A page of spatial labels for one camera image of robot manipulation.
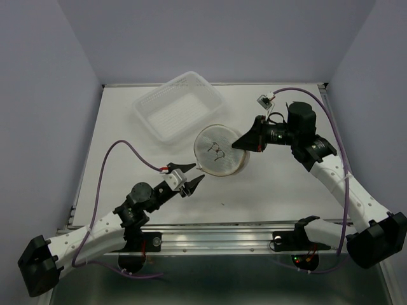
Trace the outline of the white mesh laundry bag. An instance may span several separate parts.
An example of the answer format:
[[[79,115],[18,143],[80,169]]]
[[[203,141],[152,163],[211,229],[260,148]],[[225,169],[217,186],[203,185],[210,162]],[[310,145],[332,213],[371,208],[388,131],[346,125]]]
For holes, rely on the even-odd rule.
[[[232,144],[241,136],[236,129],[221,124],[205,127],[193,144],[198,169],[215,177],[241,172],[250,158],[250,152],[232,148]]]

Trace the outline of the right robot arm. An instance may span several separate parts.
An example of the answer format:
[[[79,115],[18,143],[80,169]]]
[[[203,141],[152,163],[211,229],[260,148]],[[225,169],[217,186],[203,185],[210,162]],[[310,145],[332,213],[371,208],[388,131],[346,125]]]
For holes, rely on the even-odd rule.
[[[359,267],[371,268],[402,250],[406,216],[392,213],[373,199],[345,169],[336,149],[316,133],[316,121],[311,105],[293,102],[287,106],[287,121],[272,123],[266,116],[256,116],[251,129],[232,147],[262,152],[269,144],[289,146],[295,160],[326,187],[353,224],[347,227],[318,216],[302,218],[292,231],[281,233],[275,251],[344,246]]]

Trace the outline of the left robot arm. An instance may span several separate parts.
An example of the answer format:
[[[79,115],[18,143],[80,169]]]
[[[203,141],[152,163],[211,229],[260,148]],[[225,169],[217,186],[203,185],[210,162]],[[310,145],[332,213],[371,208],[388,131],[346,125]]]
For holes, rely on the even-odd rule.
[[[18,260],[28,295],[46,293],[74,268],[94,263],[106,253],[142,246],[142,227],[149,221],[148,215],[176,195],[190,197],[205,177],[187,180],[185,173],[193,167],[169,163],[161,183],[155,187],[137,183],[120,206],[100,219],[92,218],[89,225],[53,238],[33,238]]]

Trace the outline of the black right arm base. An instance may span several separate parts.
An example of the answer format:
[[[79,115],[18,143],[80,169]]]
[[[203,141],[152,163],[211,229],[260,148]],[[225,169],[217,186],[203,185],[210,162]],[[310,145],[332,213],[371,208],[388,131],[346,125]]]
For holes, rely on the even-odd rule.
[[[331,247],[323,243],[312,242],[308,239],[305,226],[313,224],[320,218],[309,216],[300,219],[290,231],[274,231],[269,241],[269,249],[274,252],[292,251],[293,267],[300,272],[314,273],[319,265],[319,250],[330,250]]]

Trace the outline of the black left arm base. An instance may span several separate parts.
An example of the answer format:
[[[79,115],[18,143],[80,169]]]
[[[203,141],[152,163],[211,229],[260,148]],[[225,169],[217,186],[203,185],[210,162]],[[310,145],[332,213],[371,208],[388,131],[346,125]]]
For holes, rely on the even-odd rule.
[[[140,273],[147,265],[147,254],[161,251],[162,233],[145,232],[141,239],[135,243],[127,242],[125,247],[118,251],[118,267],[129,273]]]

